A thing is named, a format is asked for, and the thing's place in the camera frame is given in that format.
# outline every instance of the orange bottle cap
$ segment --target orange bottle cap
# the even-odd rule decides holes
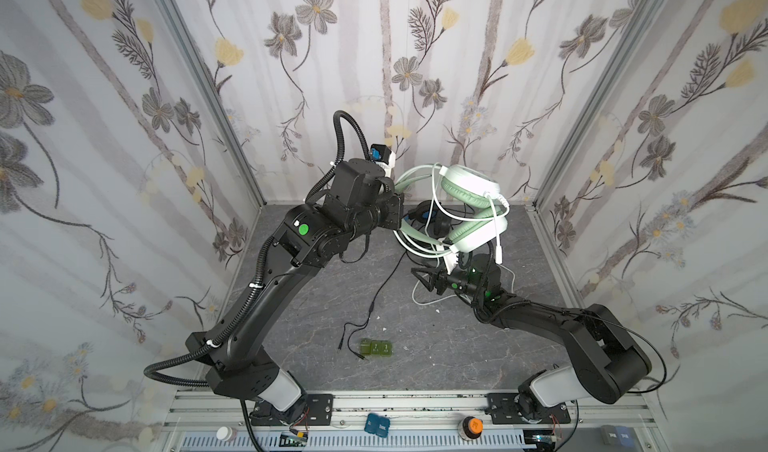
[[[471,419],[469,421],[469,429],[472,431],[473,434],[480,434],[482,432],[482,420]]]

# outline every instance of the small green cube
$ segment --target small green cube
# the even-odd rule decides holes
[[[360,341],[360,355],[371,354],[371,339],[364,338]]]

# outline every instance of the metal vent grille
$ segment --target metal vent grille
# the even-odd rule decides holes
[[[279,447],[281,432],[256,432],[256,440],[264,450],[509,450],[535,449],[526,444],[522,430],[486,430],[482,436],[467,442],[456,430],[390,430],[388,438],[380,438],[361,430],[318,430],[310,432],[306,447]],[[180,452],[251,452],[248,433],[241,430],[235,440],[222,442],[215,432],[187,432]]]

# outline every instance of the mounting plate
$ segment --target mounting plate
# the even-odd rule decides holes
[[[517,412],[514,405],[514,398],[517,394],[488,394],[488,408],[486,413],[491,416],[491,420],[496,425],[510,425],[510,424],[529,424],[523,420]],[[550,409],[552,415],[560,424],[570,424],[571,415],[568,413],[568,409],[565,410],[558,407]],[[552,424],[552,418],[547,417],[542,419],[539,424]]]
[[[333,413],[333,394],[308,394],[306,404],[309,410],[306,419],[298,422],[298,425],[331,425]],[[280,427],[283,424],[272,415],[272,404],[259,402],[250,414],[250,424],[254,427]]]

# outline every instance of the green headphones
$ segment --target green headphones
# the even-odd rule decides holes
[[[431,169],[431,171],[426,175],[411,177],[414,172],[421,169]],[[473,217],[468,218],[454,216],[445,210],[437,199],[436,173],[437,175],[440,175],[439,183],[442,190],[444,190],[450,197],[453,197],[468,206],[479,208],[479,212]],[[432,180],[433,205],[440,208],[440,210],[442,210],[448,217],[455,218],[464,223],[451,231],[443,240],[437,240],[415,230],[408,224],[408,222],[403,220],[400,230],[395,232],[400,243],[410,252],[419,256],[438,258],[449,253],[470,252],[493,239],[495,236],[496,260],[498,263],[501,263],[501,246],[498,242],[498,236],[507,229],[507,219],[505,216],[509,213],[509,203],[504,195],[501,194],[501,187],[499,184],[493,179],[480,172],[469,169],[468,167],[460,166],[458,164],[445,167],[437,163],[417,166],[407,170],[396,182],[395,190],[401,192],[414,182],[425,178],[430,178]],[[499,203],[506,208],[503,214],[498,213]],[[398,232],[403,234],[409,244],[406,244],[406,242],[402,240]],[[429,244],[433,246],[433,249],[430,250],[424,248],[423,246],[416,244],[414,242],[415,240]]]

